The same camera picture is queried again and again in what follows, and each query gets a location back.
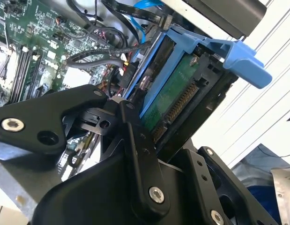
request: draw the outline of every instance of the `black plastic cover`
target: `black plastic cover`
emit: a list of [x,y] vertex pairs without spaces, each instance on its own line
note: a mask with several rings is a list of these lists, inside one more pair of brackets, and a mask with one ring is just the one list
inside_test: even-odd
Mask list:
[[236,39],[249,36],[267,7],[258,0],[184,0]]

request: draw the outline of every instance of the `ram slot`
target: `ram slot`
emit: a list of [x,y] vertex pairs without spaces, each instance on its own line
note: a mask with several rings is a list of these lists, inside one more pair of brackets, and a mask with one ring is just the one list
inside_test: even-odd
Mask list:
[[29,68],[29,64],[32,59],[32,51],[27,50],[24,51],[21,49],[18,62],[15,71],[15,78],[12,85],[12,89],[10,92],[8,104],[16,103],[20,101],[20,97],[23,92],[24,81],[27,76],[27,71]]

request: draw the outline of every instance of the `blue fabric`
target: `blue fabric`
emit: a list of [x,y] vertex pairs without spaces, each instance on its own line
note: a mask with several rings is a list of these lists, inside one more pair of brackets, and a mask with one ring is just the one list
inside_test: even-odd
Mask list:
[[248,187],[248,190],[273,219],[281,225],[274,186],[251,186]]

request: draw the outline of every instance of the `green circuit board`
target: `green circuit board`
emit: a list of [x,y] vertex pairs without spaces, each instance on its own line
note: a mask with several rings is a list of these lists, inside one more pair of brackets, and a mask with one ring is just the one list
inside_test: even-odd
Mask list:
[[180,63],[158,93],[157,97],[145,112],[141,121],[145,127],[150,131],[157,125],[157,123],[165,116],[165,113],[173,106],[173,102],[179,101],[184,89],[190,83],[198,64],[190,66],[190,61],[193,56],[185,54]]
[[[100,36],[92,33],[82,40],[76,40],[64,35],[56,23],[60,15],[49,6],[38,0],[0,0],[0,41],[5,42],[7,28],[8,38],[18,51],[24,46],[25,50],[33,52],[35,61],[30,63],[25,77],[21,100],[31,83],[32,69],[38,66],[36,74],[38,85],[45,84],[47,88],[59,91],[65,88],[63,80],[68,70],[66,59],[76,53],[90,49],[110,47]],[[87,31],[62,17],[63,28],[74,36],[83,36]],[[98,60],[103,55],[91,56],[87,61]],[[106,66],[86,70],[91,75],[91,84],[101,82]]]

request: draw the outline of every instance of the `black metal bracket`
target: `black metal bracket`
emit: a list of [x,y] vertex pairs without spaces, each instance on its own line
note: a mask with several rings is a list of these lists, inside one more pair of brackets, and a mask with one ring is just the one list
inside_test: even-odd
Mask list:
[[277,224],[211,148],[201,147],[198,154],[208,165],[218,198],[229,219],[236,220],[240,225]]
[[[46,155],[61,154],[67,144],[63,118],[90,107],[102,107],[107,96],[93,85],[61,91],[0,108],[0,142]],[[2,122],[16,118],[24,124],[20,132],[6,131]]]
[[[18,119],[24,127],[17,132],[4,129],[2,122],[8,118]],[[107,138],[103,141],[107,150],[103,152],[102,161],[97,167],[101,169],[94,174],[93,170],[86,171],[57,185],[44,197],[42,207],[48,202],[54,202],[49,204],[52,207],[57,198],[58,204],[65,203],[65,199],[72,202],[73,196],[69,193],[77,194],[73,187],[77,187],[81,195],[84,195],[84,190],[93,194],[90,187],[96,187],[100,194],[106,187],[102,187],[100,181],[94,181],[93,175],[113,183],[116,180],[114,169],[117,167],[124,171],[121,176],[125,177],[120,184],[125,190],[125,196],[121,199],[129,203],[129,210],[133,212],[131,218],[128,216],[129,220],[121,215],[122,220],[137,218],[142,223],[169,224],[169,218],[183,219],[184,212],[180,209],[187,206],[189,212],[185,214],[188,216],[181,224],[190,224],[186,221],[192,221],[191,224],[200,225],[231,225],[233,218],[240,225],[261,224],[258,221],[262,224],[277,224],[211,149],[202,147],[196,153],[188,145],[185,148],[189,149],[181,149],[175,154],[170,160],[171,165],[161,163],[150,132],[141,125],[136,107],[123,99],[107,101],[106,95],[92,85],[0,108],[0,160],[6,161],[4,163],[8,166],[25,168],[23,171],[27,173],[36,170],[47,172],[52,169],[52,166],[45,167],[48,156],[60,156],[73,128],[74,134],[79,130],[82,133],[91,131]],[[115,167],[105,166],[110,163]],[[112,175],[107,172],[109,169],[113,171]],[[108,198],[116,201],[118,197],[112,195]],[[75,197],[75,201],[83,205],[81,198]],[[183,203],[181,207],[178,207],[179,202]],[[101,209],[100,201],[97,204],[100,210],[106,209]],[[110,205],[109,202],[104,204],[106,207]],[[114,208],[121,207],[120,202],[112,204],[115,204]],[[44,215],[49,213],[42,210],[37,212]],[[94,211],[90,213],[89,210],[81,210],[80,218],[88,217],[90,221],[93,214]],[[57,220],[54,222],[48,224],[59,224]]]
[[[138,111],[130,102],[122,101],[119,107],[123,122],[120,130],[124,138],[127,168],[131,177],[129,183],[132,208],[143,221],[157,222],[169,212],[170,200],[151,134],[141,126]],[[162,191],[160,202],[158,200],[155,202],[150,197],[151,188]]]

